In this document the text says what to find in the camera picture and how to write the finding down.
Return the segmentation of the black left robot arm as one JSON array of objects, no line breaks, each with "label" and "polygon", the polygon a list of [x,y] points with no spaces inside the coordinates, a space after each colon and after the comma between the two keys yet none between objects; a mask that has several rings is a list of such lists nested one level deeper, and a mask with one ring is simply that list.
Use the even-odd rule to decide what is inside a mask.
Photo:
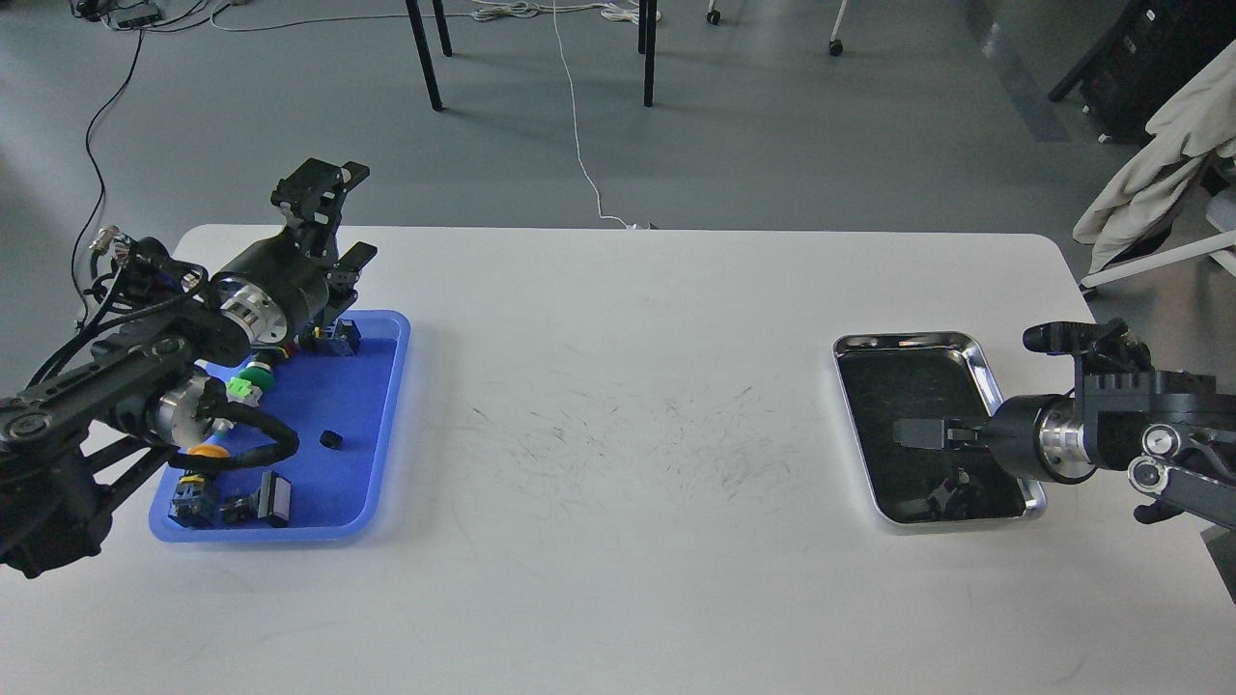
[{"label": "black left robot arm", "polygon": [[346,195],[370,176],[310,158],[274,185],[284,225],[216,272],[153,237],[129,242],[83,330],[2,399],[2,563],[36,579],[96,556],[112,514],[167,465],[266,467],[299,438],[229,399],[205,362],[236,366],[326,330],[357,299],[371,242],[337,250]]}]

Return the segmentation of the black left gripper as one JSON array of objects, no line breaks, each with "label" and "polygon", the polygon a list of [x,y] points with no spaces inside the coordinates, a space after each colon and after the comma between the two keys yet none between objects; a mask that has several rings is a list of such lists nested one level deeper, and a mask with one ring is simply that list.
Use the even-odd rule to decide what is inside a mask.
[{"label": "black left gripper", "polygon": [[224,317],[251,348],[289,343],[356,303],[358,276],[379,249],[353,242],[339,258],[336,235],[346,197],[368,176],[370,167],[353,161],[305,160],[269,193],[284,235],[252,242],[213,275]]}]

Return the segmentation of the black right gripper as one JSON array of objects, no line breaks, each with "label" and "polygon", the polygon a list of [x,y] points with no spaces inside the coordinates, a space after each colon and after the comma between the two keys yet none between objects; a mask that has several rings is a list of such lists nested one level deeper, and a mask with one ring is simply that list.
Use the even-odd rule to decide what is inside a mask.
[{"label": "black right gripper", "polygon": [[[1079,375],[1149,371],[1149,348],[1125,320],[1043,322],[1023,331],[1023,348],[1072,356]],[[1077,418],[1074,401],[1063,394],[1012,397],[984,425],[976,420],[897,419],[892,422],[892,440],[933,453],[976,453],[985,446],[1014,479],[1086,481],[1084,423]]]}]

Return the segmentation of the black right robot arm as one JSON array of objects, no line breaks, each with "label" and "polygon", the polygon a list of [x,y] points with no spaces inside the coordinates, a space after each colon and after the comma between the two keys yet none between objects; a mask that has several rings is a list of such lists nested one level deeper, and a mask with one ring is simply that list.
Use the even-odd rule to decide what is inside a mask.
[{"label": "black right robot arm", "polygon": [[1014,479],[1077,485],[1104,469],[1147,493],[1135,519],[1195,514],[1232,529],[1235,401],[1213,375],[1154,369],[1126,322],[1044,322],[1023,333],[1032,352],[1068,355],[1068,394],[1006,399],[985,420],[901,419],[902,446],[989,453]]}]

